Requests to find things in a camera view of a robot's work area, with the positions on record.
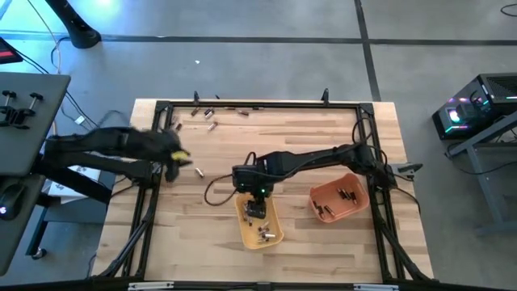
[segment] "wooden table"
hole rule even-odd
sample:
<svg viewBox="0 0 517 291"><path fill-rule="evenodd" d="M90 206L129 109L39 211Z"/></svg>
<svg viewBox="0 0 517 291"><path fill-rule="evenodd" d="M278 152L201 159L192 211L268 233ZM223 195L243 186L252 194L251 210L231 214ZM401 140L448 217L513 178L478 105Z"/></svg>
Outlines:
<svg viewBox="0 0 517 291"><path fill-rule="evenodd" d="M156 101L135 102L131 119L135 127L150 129ZM406 162L394 104L374 103L374 109L380 144L389 162ZM352 110L266 108L245 117L220 109L212 118L220 125L210 133L203 111L192 117L191 110L176 108L174 113L183 123L179 135L194 165L183 168L173 184L162 179L146 280L381 282L370 209L325 224L308 207L309 188L342 177L350 172L346 167L300 172L276 184L273 197L285 237L277 246L262 250L243 246L232 201L220 207L203 201L208 182L231 173L231 166L243 164L251 150L258 155L275 150L301 153L351 143L356 122ZM194 167L204 171L204 179ZM413 193L412 183L401 179L398 183ZM124 181L114 191L127 186ZM225 179L215 184L208 198L223 200L232 190L231 179ZM126 243L136 196L137 190L130 190L109 204L93 274L105 269ZM397 191L392 191L392 202L401 245L432 276L416 204ZM386 252L394 274L391 248ZM139 254L137 246L133 266Z"/></svg>

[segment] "metal stand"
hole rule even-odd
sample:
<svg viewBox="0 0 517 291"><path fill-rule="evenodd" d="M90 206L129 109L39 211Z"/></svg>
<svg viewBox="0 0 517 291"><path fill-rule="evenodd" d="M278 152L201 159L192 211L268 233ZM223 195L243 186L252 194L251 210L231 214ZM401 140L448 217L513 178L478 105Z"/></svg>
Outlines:
<svg viewBox="0 0 517 291"><path fill-rule="evenodd" d="M351 109L356 113L357 120L363 118L366 114L370 117L370 126L372 129L372 140L374 146L378 149L376 156L380 156L379 137L376 131L375 115L371 103L327 103L323 100L321 103L283 103L283 102L221 102L220 100L200 101L203 107L239 107L239 108L333 108L333 109ZM166 111L166 124L164 129L170 128L170 120L174 107L194 107L193 102L188 101L157 101L152 130L158 130L160 116ZM366 137L364 125L359 124L359 135L362 140ZM489 291L496 289L478 288L462 285L442 284L437 280L431 280L422 274L416 264L412 262L410 257L404 251L397 239L395 231L393 210L391 209L391 201L389 192L382 192L385 205L386 220L382 217L377 203L376 194L378 192L376 185L372 179L368 179L368 191L371 199L372 218L374 231L376 235L377 251L379 255L380 272L382 275L382 284L327 284L327 283L283 283L283 282L224 282L224 281L162 281L162 282L145 282L145 267L149 254L150 239L153 231L153 220L158 203L158 193L160 191L160 180L162 177L162 168L158 173L151 174L152 189L149 207L143 219L140 219L142 208L144 205L144 196L147 188L141 187L137 204L135 205L135 214L133 216L132 231L129 240L119 255L112 261L110 266L98 276L92 276L85 280L72 280L63 282L42 283L34 285L18 285L7 287L10 289L28 289L28 290L144 290L144 289L174 289L174 290L193 290L193 289L252 289L256 291L270 291L275 289L339 289L339 290L457 290L457 291ZM137 267L136 275L130 276L132 253L139 238L144 235L140 261ZM388 260L385 251L384 238L393 248L393 255L397 263L397 276L394 278L388 267ZM124 265L122 277L114 277L120 267ZM413 280L407 280L403 277L404 268L411 275Z"/></svg>
<svg viewBox="0 0 517 291"><path fill-rule="evenodd" d="M41 259L45 255L47 255L47 251L44 248L40 247L41 240L43 239L43 235L47 230L48 225L48 221L45 220L45 215L47 215L48 207L52 203L58 201L58 198L48 196L45 193L41 193L38 197L38 201L36 203L40 206L43 206L43 211L41 212L40 219L36 224L36 229L34 230L34 234L32 235L31 242L29 243L27 251L25 252L25 255L30 255L32 259Z"/></svg>
<svg viewBox="0 0 517 291"><path fill-rule="evenodd" d="M469 138L467 141L448 150L446 155L449 158L454 158L458 154L466 152L472 163L473 169L476 173L483 172L479 157L477 156L477 147L488 142L495 137L500 136L506 131L513 129L517 125L517 112L510 114L499 122L492 124L489 128L481 131L475 136ZM503 147L506 144L489 144L490 147ZM508 221L508 208L502 193L493 192L488 183L488 176L486 174L476 175L477 181L481 185L483 195L485 195L486 203L494 218L494 224L491 226L480 227L476 229L478 235L487 235L501 231L516 231L517 221Z"/></svg>
<svg viewBox="0 0 517 291"><path fill-rule="evenodd" d="M75 12L68 0L45 0L57 17L65 25L70 40L78 49L88 49L101 41L99 32L91 28Z"/></svg>

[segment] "concrete floor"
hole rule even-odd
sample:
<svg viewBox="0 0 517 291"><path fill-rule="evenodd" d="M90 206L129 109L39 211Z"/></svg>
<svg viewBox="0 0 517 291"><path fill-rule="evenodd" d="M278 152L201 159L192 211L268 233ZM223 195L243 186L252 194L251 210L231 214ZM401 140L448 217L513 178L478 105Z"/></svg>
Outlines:
<svg viewBox="0 0 517 291"><path fill-rule="evenodd" d="M65 32L44 1L33 2L55 32ZM103 34L360 37L353 0L70 2ZM370 38L411 40L517 40L517 18L499 12L513 2L362 0ZM45 32L23 0L14 0L0 22L0 34L14 30ZM52 69L52 41L9 42ZM481 189L475 177L459 172L443 156L431 123L431 114L477 74L517 71L516 49L372 45L380 97L397 105L410 161L424 164L415 187L435 277L443 282L517 286L517 236L475 235L476 226L491 222ZM193 90L202 98L317 99L329 87L332 100L372 100L361 44L103 42L77 50L65 41L61 51L63 74L72 76L69 91L94 120L109 109L129 115L135 98L190 98ZM25 63L0 70L34 71ZM69 103L65 110L74 112ZM81 132L61 115L57 122L60 134ZM86 276L102 226L53 224L42 243L48 257L32 261L23 253L38 211L0 285Z"/></svg>

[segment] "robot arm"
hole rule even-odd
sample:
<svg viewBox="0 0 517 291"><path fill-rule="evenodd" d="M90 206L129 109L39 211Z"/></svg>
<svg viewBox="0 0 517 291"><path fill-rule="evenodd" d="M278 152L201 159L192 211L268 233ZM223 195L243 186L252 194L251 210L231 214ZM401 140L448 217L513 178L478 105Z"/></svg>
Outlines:
<svg viewBox="0 0 517 291"><path fill-rule="evenodd" d="M359 175L370 175L380 188L395 188L397 182L391 167L376 161L369 145L357 143L303 154L276 151L256 159L253 165L232 168L233 185L238 192L250 192L248 215L264 218L266 204L275 183L293 177L298 171L343 165Z"/></svg>
<svg viewBox="0 0 517 291"><path fill-rule="evenodd" d="M132 158L125 162L88 154L95 151L105 156ZM175 132L139 131L129 127L94 129L85 135L51 136L45 143L44 161L54 167L74 165L92 167L142 180L148 174L149 162L166 165L166 180L174 181L179 168L191 163Z"/></svg>

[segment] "yellow tray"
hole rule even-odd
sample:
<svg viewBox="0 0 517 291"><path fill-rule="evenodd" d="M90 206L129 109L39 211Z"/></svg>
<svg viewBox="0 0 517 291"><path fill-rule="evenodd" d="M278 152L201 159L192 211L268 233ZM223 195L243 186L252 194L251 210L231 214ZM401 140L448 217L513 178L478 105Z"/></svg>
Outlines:
<svg viewBox="0 0 517 291"><path fill-rule="evenodd" d="M266 218L258 219L256 217L252 217L253 225L250 226L248 221L246 221L244 207L243 205L248 201L252 200L253 196L251 194L245 195L237 195L235 198L235 209L237 210L237 218L239 222L239 226L241 228L241 236L242 242L244 245L251 249L257 250L263 247L270 247L277 243L280 243L284 238L284 233L280 228L280 222L278 221L278 217L276 216L275 204L273 203L272 196L266 198ZM268 242L259 242L259 227L262 226L266 221L269 221L267 227L269 227L269 234L275 234L276 238L270 238Z"/></svg>

